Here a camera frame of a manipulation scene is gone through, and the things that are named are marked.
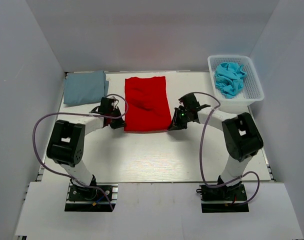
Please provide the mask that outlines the red t shirt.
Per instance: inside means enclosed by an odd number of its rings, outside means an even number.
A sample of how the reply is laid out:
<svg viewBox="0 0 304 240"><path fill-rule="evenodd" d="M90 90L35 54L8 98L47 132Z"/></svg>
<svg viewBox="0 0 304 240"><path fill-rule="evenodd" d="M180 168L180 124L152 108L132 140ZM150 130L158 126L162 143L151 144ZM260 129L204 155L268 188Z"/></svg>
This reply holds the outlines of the red t shirt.
<svg viewBox="0 0 304 240"><path fill-rule="evenodd" d="M165 76L125 79L126 132L161 132L172 122Z"/></svg>

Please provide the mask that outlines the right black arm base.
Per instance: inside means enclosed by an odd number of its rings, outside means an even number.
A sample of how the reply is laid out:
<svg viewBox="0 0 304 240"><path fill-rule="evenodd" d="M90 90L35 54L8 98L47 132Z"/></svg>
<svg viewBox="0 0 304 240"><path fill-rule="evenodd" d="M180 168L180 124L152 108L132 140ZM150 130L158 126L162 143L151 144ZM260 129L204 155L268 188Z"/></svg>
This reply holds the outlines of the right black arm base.
<svg viewBox="0 0 304 240"><path fill-rule="evenodd" d="M209 188L200 185L196 189L200 195L202 213L248 213L248 200L245 186Z"/></svg>

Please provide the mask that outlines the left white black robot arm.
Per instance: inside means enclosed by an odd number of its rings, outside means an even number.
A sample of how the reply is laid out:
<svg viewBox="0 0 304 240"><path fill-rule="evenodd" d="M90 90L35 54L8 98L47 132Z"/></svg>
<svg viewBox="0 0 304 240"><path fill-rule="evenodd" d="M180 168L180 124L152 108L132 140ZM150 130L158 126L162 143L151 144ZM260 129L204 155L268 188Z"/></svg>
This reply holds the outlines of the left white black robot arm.
<svg viewBox="0 0 304 240"><path fill-rule="evenodd" d="M71 183L88 200L97 196L98 187L95 176L83 161L85 136L107 126L112 129L125 126L118 102L114 96L103 97L100 105L87 116L74 122L57 120L50 136L47 157L65 169L71 176Z"/></svg>

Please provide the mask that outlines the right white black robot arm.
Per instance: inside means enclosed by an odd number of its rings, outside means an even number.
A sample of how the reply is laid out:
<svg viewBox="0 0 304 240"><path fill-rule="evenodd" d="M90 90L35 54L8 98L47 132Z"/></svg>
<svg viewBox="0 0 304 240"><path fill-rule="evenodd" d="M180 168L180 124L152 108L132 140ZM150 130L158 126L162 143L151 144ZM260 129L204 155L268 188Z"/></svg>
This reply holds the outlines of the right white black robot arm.
<svg viewBox="0 0 304 240"><path fill-rule="evenodd" d="M235 195L236 188L241 185L242 178L248 175L245 169L250 160L264 146L252 116L248 112L235 114L221 111L221 102L218 99L215 106L200 104L196 98L196 92L187 93L178 101L180 105L174 109L168 130L185 130L188 123L198 123L203 126L198 154L201 179L206 188L217 190L218 195L225 200L230 199ZM203 145L208 126L223 133L225 148L228 152L225 168L218 176L216 185L206 181L203 170Z"/></svg>

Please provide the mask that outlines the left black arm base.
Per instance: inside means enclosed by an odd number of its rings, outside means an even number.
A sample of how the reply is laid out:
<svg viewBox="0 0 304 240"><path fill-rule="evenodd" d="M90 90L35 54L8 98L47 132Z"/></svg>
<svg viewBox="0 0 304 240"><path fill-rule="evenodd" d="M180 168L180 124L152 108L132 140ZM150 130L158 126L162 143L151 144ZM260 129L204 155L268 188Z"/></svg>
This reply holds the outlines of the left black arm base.
<svg viewBox="0 0 304 240"><path fill-rule="evenodd" d="M105 192L114 208L117 203L118 184L99 185ZM113 210L104 194L97 189L85 190L81 186L69 184L66 202L64 207L65 212L85 212L85 213L111 213Z"/></svg>

